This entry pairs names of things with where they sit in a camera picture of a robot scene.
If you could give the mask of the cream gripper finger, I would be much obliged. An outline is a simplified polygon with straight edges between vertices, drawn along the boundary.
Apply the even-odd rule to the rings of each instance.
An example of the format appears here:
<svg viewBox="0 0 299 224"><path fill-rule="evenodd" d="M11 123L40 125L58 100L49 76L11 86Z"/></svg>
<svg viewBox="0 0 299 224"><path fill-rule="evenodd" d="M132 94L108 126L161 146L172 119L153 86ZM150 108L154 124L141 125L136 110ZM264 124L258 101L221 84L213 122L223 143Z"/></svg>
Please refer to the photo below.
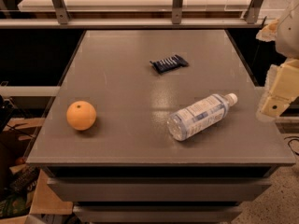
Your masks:
<svg viewBox="0 0 299 224"><path fill-rule="evenodd" d="M275 19L271 21L269 24L265 25L265 27L258 32L256 38L264 42L275 41L277 35L277 27L278 19Z"/></svg>
<svg viewBox="0 0 299 224"><path fill-rule="evenodd" d="M257 119L277 119L298 97L299 60L287 59L280 66L272 64L267 72L263 95L258 104Z"/></svg>

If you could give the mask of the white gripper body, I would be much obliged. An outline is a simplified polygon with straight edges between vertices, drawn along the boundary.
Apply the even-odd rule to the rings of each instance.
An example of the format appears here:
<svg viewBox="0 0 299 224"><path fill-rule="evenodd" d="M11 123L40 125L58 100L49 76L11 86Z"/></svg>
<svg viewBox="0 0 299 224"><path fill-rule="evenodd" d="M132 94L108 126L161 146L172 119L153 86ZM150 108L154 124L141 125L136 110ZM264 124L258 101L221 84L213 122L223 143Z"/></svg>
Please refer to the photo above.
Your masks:
<svg viewBox="0 0 299 224"><path fill-rule="evenodd" d="M299 0L292 0L278 20L276 50L287 58L299 58Z"/></svg>

